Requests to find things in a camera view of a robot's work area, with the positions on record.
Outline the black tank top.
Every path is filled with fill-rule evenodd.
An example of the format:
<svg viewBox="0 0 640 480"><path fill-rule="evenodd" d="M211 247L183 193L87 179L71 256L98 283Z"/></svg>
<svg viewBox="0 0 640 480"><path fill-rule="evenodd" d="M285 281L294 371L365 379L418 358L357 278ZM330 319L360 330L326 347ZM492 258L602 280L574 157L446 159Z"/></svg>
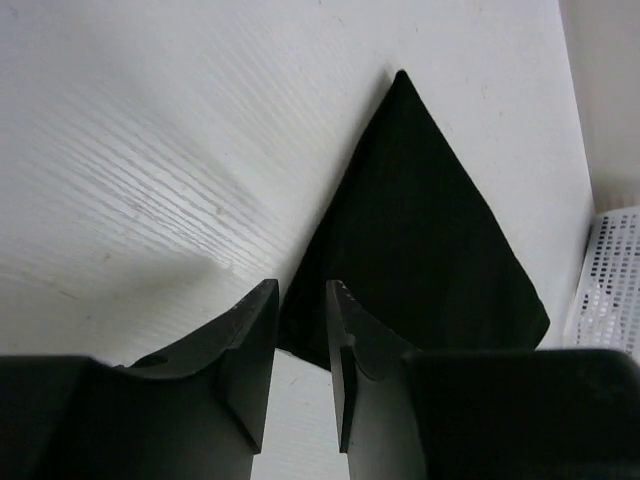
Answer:
<svg viewBox="0 0 640 480"><path fill-rule="evenodd" d="M422 350L533 349L550 325L405 71L360 137L282 303L279 347L320 368L330 280Z"/></svg>

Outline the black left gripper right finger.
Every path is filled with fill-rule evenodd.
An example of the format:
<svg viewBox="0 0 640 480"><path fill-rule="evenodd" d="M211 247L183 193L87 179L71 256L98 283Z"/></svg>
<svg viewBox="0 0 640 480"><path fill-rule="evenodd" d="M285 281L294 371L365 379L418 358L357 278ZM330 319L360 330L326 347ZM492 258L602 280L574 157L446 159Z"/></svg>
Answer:
<svg viewBox="0 0 640 480"><path fill-rule="evenodd" d="M605 349L426 352L326 287L354 479L635 479L639 367Z"/></svg>

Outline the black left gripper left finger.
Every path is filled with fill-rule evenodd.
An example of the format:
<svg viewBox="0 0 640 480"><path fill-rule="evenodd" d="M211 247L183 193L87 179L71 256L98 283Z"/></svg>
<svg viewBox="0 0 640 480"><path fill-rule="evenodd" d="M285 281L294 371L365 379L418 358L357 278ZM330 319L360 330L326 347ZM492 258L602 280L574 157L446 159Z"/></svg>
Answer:
<svg viewBox="0 0 640 480"><path fill-rule="evenodd" d="M261 451L279 288L130 366L1 360L5 479L247 479Z"/></svg>

